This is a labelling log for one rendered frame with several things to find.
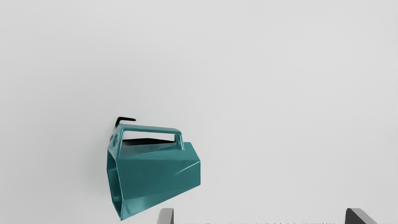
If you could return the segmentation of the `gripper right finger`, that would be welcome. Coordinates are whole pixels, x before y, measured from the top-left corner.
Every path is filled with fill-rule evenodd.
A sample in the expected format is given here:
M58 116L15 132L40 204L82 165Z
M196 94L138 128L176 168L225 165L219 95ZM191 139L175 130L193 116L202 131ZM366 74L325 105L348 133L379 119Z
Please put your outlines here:
M364 210L360 208L347 208L345 224L378 224Z

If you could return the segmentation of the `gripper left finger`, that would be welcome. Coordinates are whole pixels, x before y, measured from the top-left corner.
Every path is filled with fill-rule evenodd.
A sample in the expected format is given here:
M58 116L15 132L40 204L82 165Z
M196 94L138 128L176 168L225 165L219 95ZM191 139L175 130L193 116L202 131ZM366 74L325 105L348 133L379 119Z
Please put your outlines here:
M174 224L174 209L162 208L156 224Z

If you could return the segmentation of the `teal faceted mug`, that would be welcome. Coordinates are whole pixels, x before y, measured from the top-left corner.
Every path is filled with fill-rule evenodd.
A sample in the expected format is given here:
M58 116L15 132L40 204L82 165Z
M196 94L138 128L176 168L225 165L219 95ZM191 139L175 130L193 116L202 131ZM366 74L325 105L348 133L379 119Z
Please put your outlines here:
M108 145L106 170L120 220L201 184L201 161L175 128L118 124Z

